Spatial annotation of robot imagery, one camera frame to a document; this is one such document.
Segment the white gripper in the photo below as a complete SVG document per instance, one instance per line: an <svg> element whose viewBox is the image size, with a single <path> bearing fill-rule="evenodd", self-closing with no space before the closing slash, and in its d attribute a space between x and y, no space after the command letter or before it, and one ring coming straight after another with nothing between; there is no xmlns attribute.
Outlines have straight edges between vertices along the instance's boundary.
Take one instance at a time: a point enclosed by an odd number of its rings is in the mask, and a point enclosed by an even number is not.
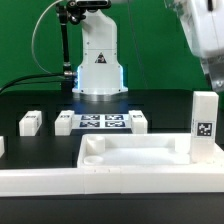
<svg viewBox="0 0 224 224"><path fill-rule="evenodd" d="M207 82L224 92L224 0L164 0L179 18L191 53Z"/></svg>

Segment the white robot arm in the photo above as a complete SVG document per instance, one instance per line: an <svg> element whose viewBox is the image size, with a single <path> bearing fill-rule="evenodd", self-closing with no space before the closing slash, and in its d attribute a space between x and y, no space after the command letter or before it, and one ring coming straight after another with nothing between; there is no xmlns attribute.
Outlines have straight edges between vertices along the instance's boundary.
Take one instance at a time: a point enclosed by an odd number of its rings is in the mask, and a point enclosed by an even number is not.
<svg viewBox="0 0 224 224"><path fill-rule="evenodd" d="M119 0L74 0L72 18L82 24L83 61L76 93L111 96L125 92L117 60L117 26L103 11ZM164 0L180 19L192 54L200 59L213 91L224 92L224 0Z"/></svg>

